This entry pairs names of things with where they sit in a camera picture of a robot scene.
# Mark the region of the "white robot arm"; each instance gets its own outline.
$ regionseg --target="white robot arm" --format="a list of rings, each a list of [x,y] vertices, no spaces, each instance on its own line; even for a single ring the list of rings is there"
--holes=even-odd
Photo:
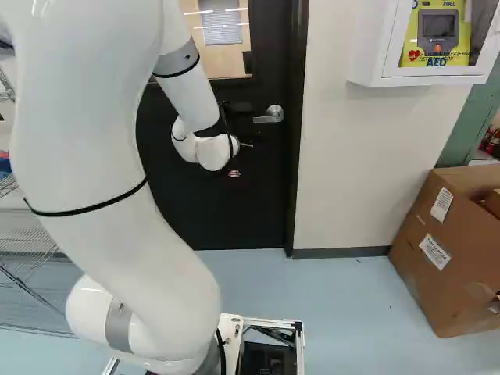
[[[210,170],[229,157],[226,135],[193,135],[219,108],[177,0],[0,0],[0,38],[16,52],[16,179],[87,273],[71,328],[154,373],[193,374],[213,346],[219,287],[156,208],[135,143],[154,73],[179,113],[180,154]]]

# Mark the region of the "door frame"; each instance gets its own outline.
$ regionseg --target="door frame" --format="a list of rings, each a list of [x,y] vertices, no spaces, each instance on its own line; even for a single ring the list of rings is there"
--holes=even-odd
[[[305,58],[309,26],[309,0],[291,0],[291,30],[289,41],[290,64],[288,66],[288,154],[291,156],[287,172],[289,188],[284,234],[284,250],[291,258],[294,250],[295,212],[297,209],[298,166],[302,135],[302,107],[304,102]]]
[[[486,84],[472,87],[436,167],[469,165],[499,107],[500,55]]]

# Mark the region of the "white label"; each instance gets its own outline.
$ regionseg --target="white label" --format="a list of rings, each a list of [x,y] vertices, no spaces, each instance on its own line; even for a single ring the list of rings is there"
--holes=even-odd
[[[429,258],[440,271],[442,271],[448,262],[452,260],[452,256],[443,250],[443,248],[436,243],[430,234],[425,236],[419,247],[423,250],[423,252],[425,252],[427,258]]]
[[[443,187],[437,195],[432,209],[430,209],[430,214],[443,223],[450,205],[452,205],[452,200],[453,194],[446,187]]]

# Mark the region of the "metal base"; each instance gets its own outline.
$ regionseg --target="metal base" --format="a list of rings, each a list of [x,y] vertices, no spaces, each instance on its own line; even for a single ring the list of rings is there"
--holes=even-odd
[[[255,369],[265,375],[304,375],[301,321],[221,314],[219,331],[226,352],[226,375],[253,375]],[[119,363],[118,359],[110,359],[102,375],[113,375]]]

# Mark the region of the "door lever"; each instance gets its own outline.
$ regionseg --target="door lever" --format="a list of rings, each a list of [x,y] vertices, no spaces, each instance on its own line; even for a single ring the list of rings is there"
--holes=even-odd
[[[266,114],[267,116],[254,117],[253,123],[280,123],[284,119],[284,110],[278,104],[270,106]]]

